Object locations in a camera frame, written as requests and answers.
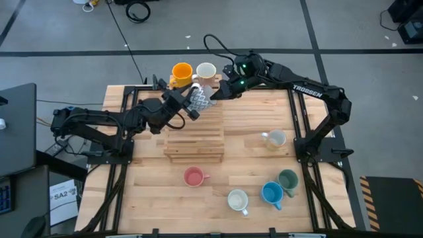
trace yellow and black hazard stripe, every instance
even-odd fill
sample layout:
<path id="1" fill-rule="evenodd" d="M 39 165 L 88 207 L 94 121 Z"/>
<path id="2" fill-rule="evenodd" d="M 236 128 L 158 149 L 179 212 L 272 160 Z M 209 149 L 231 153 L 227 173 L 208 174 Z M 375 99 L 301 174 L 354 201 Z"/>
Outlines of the yellow and black hazard stripe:
<path id="1" fill-rule="evenodd" d="M 376 208 L 373 203 L 373 198 L 371 197 L 369 182 L 365 176 L 360 177 L 360 185 L 362 186 L 365 208 L 367 210 L 367 215 L 370 222 L 370 229 L 372 231 L 379 231 L 380 226 L 379 222 L 377 221 Z"/>
<path id="2" fill-rule="evenodd" d="M 414 179 L 414 181 L 416 182 L 416 184 L 417 184 L 417 187 L 418 187 L 418 189 L 419 189 L 419 191 L 420 191 L 420 195 L 422 196 L 422 198 L 423 198 L 423 182 L 420 182 L 419 180 L 417 180 L 417 179 Z"/>

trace concrete floor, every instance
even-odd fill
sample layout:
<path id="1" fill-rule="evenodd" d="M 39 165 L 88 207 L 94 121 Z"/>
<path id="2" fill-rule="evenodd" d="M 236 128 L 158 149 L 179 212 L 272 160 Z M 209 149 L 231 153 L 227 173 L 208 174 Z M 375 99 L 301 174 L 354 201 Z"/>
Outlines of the concrete floor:
<path id="1" fill-rule="evenodd" d="M 0 38 L 0 56 L 1 52 L 127 50 L 104 1 L 91 13 L 84 13 L 72 0 L 20 2 L 23 7 L 10 31 L 4 41 Z M 397 32 L 379 26 L 379 13 L 392 2 L 306 0 L 319 48 L 423 48 L 406 46 Z M 18 4 L 19 0 L 0 2 L 0 32 Z M 122 6 L 112 6 L 133 50 L 204 49 L 206 33 L 217 35 L 229 48 L 312 48 L 300 0 L 162 0 L 149 5 L 151 18 L 143 24 L 131 23 Z M 388 15 L 384 22 L 395 26 Z M 313 54 L 263 57 L 302 76 L 320 79 Z M 344 87 L 353 102 L 351 120 L 341 129 L 347 147 L 356 151 L 350 156 L 354 178 L 423 180 L 423 55 L 331 54 L 322 59 L 330 84 Z M 135 60 L 144 77 L 154 73 L 165 80 L 180 61 L 192 65 L 210 61 L 218 69 L 227 63 L 205 54 L 144 55 Z M 107 85 L 141 84 L 141 79 L 130 56 L 113 56 L 112 52 L 109 56 L 0 57 L 0 90 L 29 82 L 37 84 L 38 99 L 97 103 L 102 102 Z M 412 96 L 422 98 L 414 100 Z M 51 120 L 53 109 L 64 106 L 39 102 L 37 115 Z M 79 149 L 82 140 L 72 140 Z M 44 150 L 53 142 L 49 128 L 37 125 L 37 149 Z M 62 156 L 67 161 L 82 159 Z M 71 231 L 73 225 L 70 221 L 52 232 Z"/>

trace wooden table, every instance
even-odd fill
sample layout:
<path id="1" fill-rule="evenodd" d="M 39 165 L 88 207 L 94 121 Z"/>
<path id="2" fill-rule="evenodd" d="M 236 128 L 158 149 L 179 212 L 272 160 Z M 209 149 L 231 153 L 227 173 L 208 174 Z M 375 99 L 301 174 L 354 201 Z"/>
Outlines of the wooden table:
<path id="1" fill-rule="evenodd" d="M 123 85 L 109 86 L 103 110 L 119 111 L 123 90 Z M 160 95 L 142 91 L 139 98 Z M 327 114 L 324 103 L 304 97 L 311 128 L 315 128 Z M 269 227 L 275 227 L 277 232 L 312 231 L 301 166 L 293 148 L 295 133 L 288 93 L 249 91 L 240 99 L 222 103 L 225 135 L 222 163 L 170 163 L 163 154 L 164 132 L 152 135 L 145 131 L 134 137 L 134 160 L 128 167 L 119 233 L 151 233 L 153 228 L 159 228 L 160 233 L 261 233 L 268 232 Z M 302 121 L 300 124 L 304 136 Z M 275 128 L 284 130 L 288 136 L 286 145 L 277 152 L 268 151 L 260 138 L 262 132 Z M 116 133 L 115 128 L 99 130 Z M 190 165 L 203 168 L 211 178 L 201 187 L 187 187 L 182 173 Z M 87 178 L 76 230 L 86 226 L 102 204 L 109 168 L 110 165 L 102 165 Z M 320 164 L 320 168 L 328 201 L 346 223 L 355 226 L 342 172 L 327 164 Z M 295 197 L 284 196 L 282 211 L 277 211 L 262 202 L 259 193 L 261 186 L 274 180 L 282 169 L 294 170 L 300 181 Z M 249 196 L 247 217 L 227 205 L 227 195 L 234 188 L 243 189 Z M 315 198 L 319 225 L 323 227 L 317 201 Z M 113 214 L 114 204 L 109 210 L 109 229 Z"/>

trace mug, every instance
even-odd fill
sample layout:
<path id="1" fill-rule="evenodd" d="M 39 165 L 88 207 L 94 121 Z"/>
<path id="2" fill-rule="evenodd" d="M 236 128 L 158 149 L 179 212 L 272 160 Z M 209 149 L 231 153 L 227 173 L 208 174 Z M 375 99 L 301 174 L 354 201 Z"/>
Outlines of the mug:
<path id="1" fill-rule="evenodd" d="M 191 83 L 192 67 L 188 63 L 177 63 L 172 68 L 173 78 L 169 81 L 169 87 L 183 87 Z"/>
<path id="2" fill-rule="evenodd" d="M 191 94 L 191 104 L 188 106 L 188 110 L 196 110 L 201 112 L 211 106 L 217 104 L 216 100 L 210 100 L 210 97 L 214 94 L 214 91 L 210 85 L 204 85 L 203 87 L 199 83 L 193 83 L 192 87 L 196 87 Z"/>
<path id="3" fill-rule="evenodd" d="M 298 176 L 294 171 L 291 169 L 282 170 L 276 178 L 276 182 L 290 198 L 294 197 L 294 190 L 298 186 Z"/>
<path id="4" fill-rule="evenodd" d="M 264 142 L 266 143 L 266 147 L 269 150 L 277 150 L 281 148 L 286 142 L 286 134 L 281 130 L 272 130 L 269 133 L 262 133 L 262 137 Z"/>
<path id="5" fill-rule="evenodd" d="M 193 188 L 200 186 L 204 179 L 208 178 L 210 178 L 210 175 L 205 175 L 199 167 L 189 167 L 184 172 L 185 184 Z"/>
<path id="6" fill-rule="evenodd" d="M 227 196 L 227 203 L 229 207 L 235 211 L 242 212 L 244 216 L 247 216 L 247 205 L 249 204 L 249 197 L 241 189 L 232 190 Z"/>
<path id="7" fill-rule="evenodd" d="M 216 67 L 212 63 L 201 63 L 197 66 L 196 73 L 192 76 L 192 80 L 198 80 L 201 85 L 214 84 Z"/>
<path id="8" fill-rule="evenodd" d="M 265 202 L 275 206 L 278 210 L 282 210 L 280 202 L 284 198 L 284 190 L 278 183 L 267 182 L 263 185 L 260 196 Z"/>

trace blue mug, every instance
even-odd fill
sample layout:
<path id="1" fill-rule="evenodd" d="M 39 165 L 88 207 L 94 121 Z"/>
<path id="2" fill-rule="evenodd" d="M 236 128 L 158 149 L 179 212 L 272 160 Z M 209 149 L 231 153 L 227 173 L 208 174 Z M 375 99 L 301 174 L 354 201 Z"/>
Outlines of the blue mug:
<path id="1" fill-rule="evenodd" d="M 260 195 L 263 201 L 272 204 L 278 210 L 282 210 L 280 201 L 284 197 L 284 190 L 278 183 L 267 182 L 263 185 Z"/>

